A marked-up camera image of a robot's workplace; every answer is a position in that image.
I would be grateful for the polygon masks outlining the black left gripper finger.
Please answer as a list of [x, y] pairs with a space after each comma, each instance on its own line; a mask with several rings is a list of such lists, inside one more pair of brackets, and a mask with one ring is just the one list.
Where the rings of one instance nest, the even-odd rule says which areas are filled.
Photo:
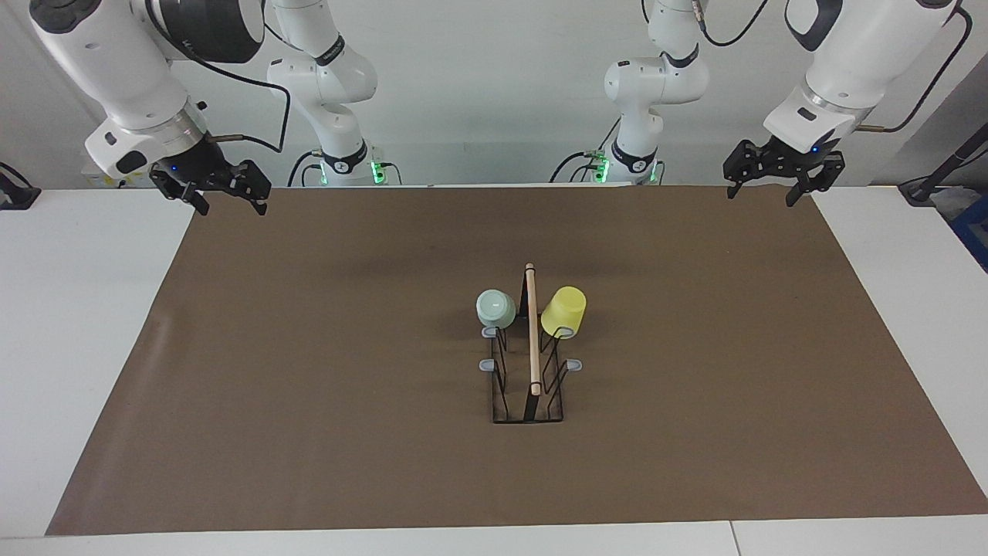
[[761, 178], [761, 148], [751, 140], [741, 140], [722, 165], [723, 178], [731, 184], [726, 190], [727, 199], [734, 199], [749, 181]]
[[787, 207], [793, 207], [812, 192], [826, 192], [843, 170], [843, 152], [829, 152], [825, 156], [816, 156], [812, 161], [794, 163], [791, 174], [797, 183], [787, 193]]

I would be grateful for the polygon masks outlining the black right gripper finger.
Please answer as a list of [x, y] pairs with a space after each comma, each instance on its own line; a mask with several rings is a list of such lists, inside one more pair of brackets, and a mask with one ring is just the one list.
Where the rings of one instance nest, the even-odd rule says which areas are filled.
[[267, 215], [272, 184], [256, 162], [232, 166], [232, 196], [247, 201], [260, 217]]
[[152, 182], [162, 195], [171, 201], [179, 200], [190, 205], [198, 214], [207, 215], [211, 205], [205, 200], [194, 184], [183, 184], [173, 179], [170, 174], [163, 170], [151, 170], [149, 173]]

